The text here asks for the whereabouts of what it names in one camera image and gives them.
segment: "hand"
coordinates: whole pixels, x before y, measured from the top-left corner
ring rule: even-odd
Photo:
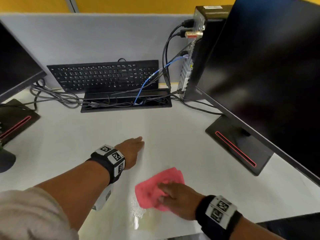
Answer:
[[[125,140],[114,147],[125,157],[125,170],[128,170],[136,165],[138,152],[143,148],[143,146],[144,141],[142,141],[142,136],[139,136],[138,138]]]
[[[184,184],[160,183],[158,188],[169,196],[161,196],[159,202],[179,217],[192,221],[196,219],[196,209],[205,197]]]

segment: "computer tower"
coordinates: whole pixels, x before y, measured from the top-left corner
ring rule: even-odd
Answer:
[[[200,79],[205,63],[216,44],[232,5],[197,6],[193,19],[193,31],[199,31],[197,37],[189,38],[190,47],[187,49],[189,58],[183,62],[178,89],[183,99],[199,100],[202,96],[195,92],[195,86]]]

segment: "blue ethernet cable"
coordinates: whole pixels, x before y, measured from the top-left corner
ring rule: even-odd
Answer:
[[[168,67],[168,66],[170,66],[170,64],[176,62],[177,60],[184,59],[184,58],[188,58],[188,55],[181,56],[181,57],[179,57],[179,58],[177,58],[177,59],[169,62],[168,64],[166,64],[165,68]],[[137,101],[138,97],[140,96],[140,93],[141,93],[144,85],[150,80],[151,77],[153,77],[153,76],[154,76],[156,73],[158,73],[161,69],[162,69],[162,68],[160,68],[159,70],[155,71],[155,72],[154,72],[151,76],[149,76],[148,79],[142,84],[142,87],[140,88],[140,91],[138,92],[138,95],[137,95],[136,99],[134,100],[134,103],[133,103],[134,105],[136,105],[136,101]]]

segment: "pink cloth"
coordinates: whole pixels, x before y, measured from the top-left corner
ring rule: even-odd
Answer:
[[[166,184],[170,182],[184,184],[182,172],[176,168],[170,168],[137,184],[135,186],[135,193],[139,206],[144,209],[154,207],[160,211],[168,211],[169,209],[158,201],[160,196],[167,196],[167,194],[158,188],[158,183]]]

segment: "white sleeve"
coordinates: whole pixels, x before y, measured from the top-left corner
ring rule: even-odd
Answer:
[[[66,214],[46,191],[33,187],[0,193],[0,239],[78,240]]]

